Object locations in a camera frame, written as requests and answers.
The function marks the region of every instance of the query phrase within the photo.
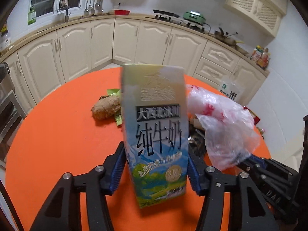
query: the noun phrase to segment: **round table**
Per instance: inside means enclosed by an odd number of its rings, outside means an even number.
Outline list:
[[[120,88],[121,69],[92,72],[68,82],[43,99],[18,130],[7,157],[6,188],[25,230],[29,230],[46,197],[65,172],[79,175],[102,164],[123,140],[114,118],[95,121],[91,108],[110,88]],[[185,76],[186,84],[219,93],[209,85]],[[264,143],[254,152],[269,158]],[[229,193],[221,230],[227,230]],[[195,230],[204,197],[198,197],[187,181],[185,195],[139,209],[128,167],[118,190],[107,196],[116,231]],[[89,230],[85,195],[81,194],[82,229]]]

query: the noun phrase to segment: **white plastic bag with red print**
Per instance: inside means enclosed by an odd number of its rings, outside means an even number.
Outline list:
[[[205,129],[206,151],[213,166],[224,170],[247,159],[261,138],[249,111],[223,95],[195,85],[187,87],[187,108]]]

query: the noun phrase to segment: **ginger root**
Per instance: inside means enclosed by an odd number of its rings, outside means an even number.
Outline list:
[[[95,119],[102,120],[114,115],[121,108],[120,97],[117,95],[101,96],[91,109]]]

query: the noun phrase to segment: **green bottle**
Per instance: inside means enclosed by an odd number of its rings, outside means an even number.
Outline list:
[[[36,12],[34,6],[31,5],[30,11],[28,13],[28,25],[35,23],[36,21]]]

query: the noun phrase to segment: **drawer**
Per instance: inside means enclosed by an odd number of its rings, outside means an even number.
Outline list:
[[[208,41],[203,51],[202,57],[218,64],[226,70],[233,72],[240,57],[224,47]]]
[[[224,75],[230,77],[232,74],[230,71],[203,57],[201,57],[195,73],[219,85]]]
[[[206,78],[202,77],[201,75],[198,75],[198,74],[194,73],[194,75],[192,77],[194,77],[194,78],[196,78],[196,79],[206,83],[207,85],[210,85],[212,88],[215,88],[215,89],[219,88],[218,84],[210,81],[209,79],[206,79]]]

